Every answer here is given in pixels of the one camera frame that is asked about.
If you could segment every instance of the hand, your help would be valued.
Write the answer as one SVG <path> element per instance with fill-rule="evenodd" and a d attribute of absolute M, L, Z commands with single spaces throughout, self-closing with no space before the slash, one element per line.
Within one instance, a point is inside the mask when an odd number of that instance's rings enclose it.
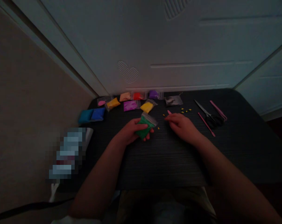
<path fill-rule="evenodd" d="M 139 136 L 135 134 L 136 131 L 146 129 L 148 127 L 147 124 L 138 124 L 141 118 L 136 118 L 129 121 L 118 133 L 114 136 L 114 139 L 117 140 L 121 144 L 125 144 L 125 146 L 129 145 L 133 141 L 135 141 Z M 149 133 L 143 139 L 146 141 L 149 139 Z"/>
<path fill-rule="evenodd" d="M 197 130 L 189 118 L 182 114 L 170 114 L 165 118 L 171 129 L 184 141 L 195 145 L 203 135 Z"/>

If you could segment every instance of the person's left hand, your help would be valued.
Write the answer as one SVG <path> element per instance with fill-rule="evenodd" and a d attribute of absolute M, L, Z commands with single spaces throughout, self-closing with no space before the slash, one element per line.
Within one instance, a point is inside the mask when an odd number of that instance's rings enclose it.
<path fill-rule="evenodd" d="M 136 131 L 146 129 L 148 127 L 147 124 L 138 124 L 141 118 L 136 118 L 129 121 L 118 133 L 114 136 L 114 139 L 117 140 L 119 143 L 125 144 L 125 146 L 129 145 L 133 141 L 135 141 L 139 136 L 135 134 Z M 143 139 L 146 141 L 149 139 L 149 133 Z"/>

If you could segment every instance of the white door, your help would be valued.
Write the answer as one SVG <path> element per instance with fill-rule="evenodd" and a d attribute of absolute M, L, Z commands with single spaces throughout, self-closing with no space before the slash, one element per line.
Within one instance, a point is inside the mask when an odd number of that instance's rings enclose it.
<path fill-rule="evenodd" d="M 282 45 L 282 0 L 41 2 L 113 94 L 233 88 Z"/>

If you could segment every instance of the heart-shaped door decoration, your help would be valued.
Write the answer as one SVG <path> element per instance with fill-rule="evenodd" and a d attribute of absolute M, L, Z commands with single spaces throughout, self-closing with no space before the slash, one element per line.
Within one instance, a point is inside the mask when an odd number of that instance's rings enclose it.
<path fill-rule="evenodd" d="M 117 65 L 122 77 L 127 83 L 133 83 L 139 77 L 138 69 L 134 67 L 129 68 L 124 61 L 119 61 Z"/>
<path fill-rule="evenodd" d="M 172 20 L 179 16 L 191 0 L 164 0 L 164 10 L 167 20 Z"/>

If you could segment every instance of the table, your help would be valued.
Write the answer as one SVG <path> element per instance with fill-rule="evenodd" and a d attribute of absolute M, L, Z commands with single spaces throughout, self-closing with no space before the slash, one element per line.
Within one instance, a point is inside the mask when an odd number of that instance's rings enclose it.
<path fill-rule="evenodd" d="M 165 92 L 165 96 L 180 92 Z M 184 115 L 198 130 L 246 175 L 253 183 L 282 182 L 282 141 L 272 132 L 243 96 L 231 89 L 185 91 L 181 94 L 182 106 L 165 107 L 164 100 L 156 100 L 149 115 L 158 125 L 150 140 L 140 139 L 129 145 L 120 168 L 117 189 L 175 188 L 210 184 L 208 173 L 197 151 L 180 140 L 164 121 L 167 110 L 180 113 L 181 108 L 192 109 Z M 204 113 L 194 102 L 196 99 L 208 112 L 217 114 L 212 100 L 227 116 L 222 127 L 214 130 L 213 137 L 198 115 Z M 97 108 L 96 99 L 89 109 Z M 123 102 L 102 122 L 83 125 L 91 127 L 94 134 L 86 152 L 86 160 L 77 175 L 64 180 L 58 191 L 76 192 L 100 158 L 109 141 L 131 119 L 141 116 L 142 110 L 123 112 Z"/>

